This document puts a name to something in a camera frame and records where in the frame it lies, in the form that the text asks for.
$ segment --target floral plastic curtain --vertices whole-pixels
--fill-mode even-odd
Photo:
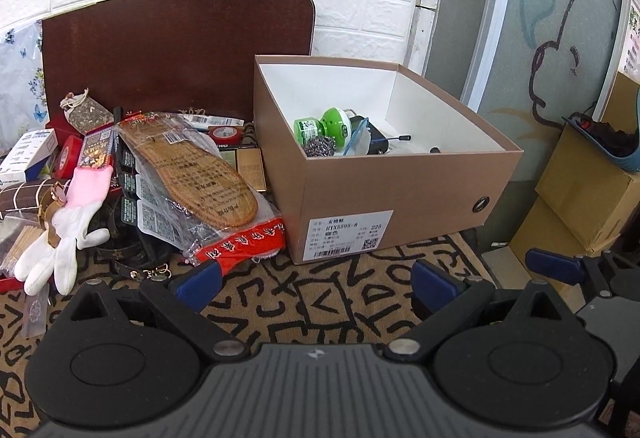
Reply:
[[[42,23],[0,33],[0,156],[49,120],[42,71]]]

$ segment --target open box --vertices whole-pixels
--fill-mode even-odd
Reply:
[[[357,254],[482,225],[522,150],[458,100],[394,63],[256,56],[254,119],[295,263]],[[308,158],[297,118],[352,109],[385,155]],[[439,154],[430,154],[432,147]]]

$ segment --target blue butterfly print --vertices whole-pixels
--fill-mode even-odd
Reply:
[[[47,117],[46,111],[40,111],[40,107],[36,104],[36,107],[33,110],[33,118],[35,118],[38,122],[44,122],[44,119]]]

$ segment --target blue teardrop drawing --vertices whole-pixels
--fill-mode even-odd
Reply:
[[[520,23],[524,40],[532,50],[538,47],[536,25],[549,17],[556,8],[556,0],[520,0]]]

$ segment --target pink glove cuff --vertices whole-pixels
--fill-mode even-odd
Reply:
[[[109,192],[113,167],[102,169],[76,167],[66,193],[67,207],[82,207],[94,202],[103,203]]]

